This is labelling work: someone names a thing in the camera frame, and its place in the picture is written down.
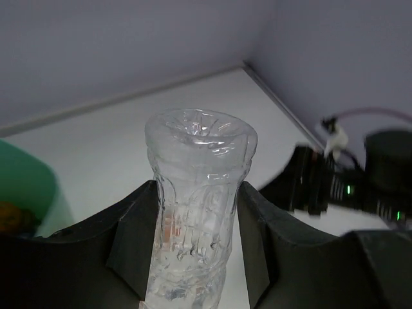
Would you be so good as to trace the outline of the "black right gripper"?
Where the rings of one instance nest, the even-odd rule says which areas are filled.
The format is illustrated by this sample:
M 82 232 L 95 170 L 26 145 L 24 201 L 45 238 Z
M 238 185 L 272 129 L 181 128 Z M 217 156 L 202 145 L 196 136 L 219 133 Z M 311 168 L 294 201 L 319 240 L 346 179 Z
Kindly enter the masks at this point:
M 283 170 L 259 192 L 284 211 L 320 216 L 332 201 L 336 174 L 330 158 L 308 146 L 296 146 Z

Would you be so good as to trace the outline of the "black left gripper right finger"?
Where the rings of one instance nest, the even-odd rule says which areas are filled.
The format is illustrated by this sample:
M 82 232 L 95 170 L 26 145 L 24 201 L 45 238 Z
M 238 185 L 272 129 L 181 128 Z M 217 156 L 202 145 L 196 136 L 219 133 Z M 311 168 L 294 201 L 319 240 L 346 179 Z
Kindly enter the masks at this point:
M 251 308 L 410 308 L 411 232 L 317 230 L 238 191 L 238 219 Z

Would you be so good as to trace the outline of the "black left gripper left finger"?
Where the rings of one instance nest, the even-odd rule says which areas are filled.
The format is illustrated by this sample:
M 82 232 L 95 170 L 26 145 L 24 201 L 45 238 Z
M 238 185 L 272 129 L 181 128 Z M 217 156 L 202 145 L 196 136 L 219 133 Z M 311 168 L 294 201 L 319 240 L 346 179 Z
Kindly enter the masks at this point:
M 157 185 L 50 237 L 1 236 L 2 308 L 138 308 L 158 217 Z

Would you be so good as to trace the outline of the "small orange juice bottle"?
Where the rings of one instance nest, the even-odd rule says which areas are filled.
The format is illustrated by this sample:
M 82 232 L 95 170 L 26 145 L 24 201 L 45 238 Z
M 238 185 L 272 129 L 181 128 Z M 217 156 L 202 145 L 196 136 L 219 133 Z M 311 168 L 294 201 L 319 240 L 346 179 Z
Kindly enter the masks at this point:
M 20 209 L 13 203 L 1 202 L 1 233 L 17 235 L 32 234 L 41 224 L 35 214 L 28 209 Z

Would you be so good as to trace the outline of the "clear bottle blue white cap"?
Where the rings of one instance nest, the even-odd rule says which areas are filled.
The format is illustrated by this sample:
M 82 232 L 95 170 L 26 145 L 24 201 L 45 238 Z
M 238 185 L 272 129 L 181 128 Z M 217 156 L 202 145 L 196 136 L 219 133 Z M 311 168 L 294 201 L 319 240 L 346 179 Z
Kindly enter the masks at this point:
M 145 142 L 158 218 L 140 307 L 217 308 L 257 133 L 225 113 L 170 109 L 147 121 Z

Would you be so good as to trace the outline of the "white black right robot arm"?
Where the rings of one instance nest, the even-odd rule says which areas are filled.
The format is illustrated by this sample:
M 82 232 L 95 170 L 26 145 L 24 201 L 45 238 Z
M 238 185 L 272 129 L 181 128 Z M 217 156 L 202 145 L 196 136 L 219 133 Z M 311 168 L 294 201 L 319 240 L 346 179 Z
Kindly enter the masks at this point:
M 329 205 L 376 214 L 398 227 L 411 223 L 411 132 L 377 131 L 364 139 L 366 163 L 351 167 L 297 145 L 284 169 L 260 193 L 284 211 L 319 216 Z

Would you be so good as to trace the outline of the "green plastic bin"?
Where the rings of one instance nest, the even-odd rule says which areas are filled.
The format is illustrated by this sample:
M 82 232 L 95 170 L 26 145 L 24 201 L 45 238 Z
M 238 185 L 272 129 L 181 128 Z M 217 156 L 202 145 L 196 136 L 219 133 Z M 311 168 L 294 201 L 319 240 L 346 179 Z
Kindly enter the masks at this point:
M 59 192 L 57 177 L 38 158 L 1 141 L 1 201 L 28 209 L 43 220 Z

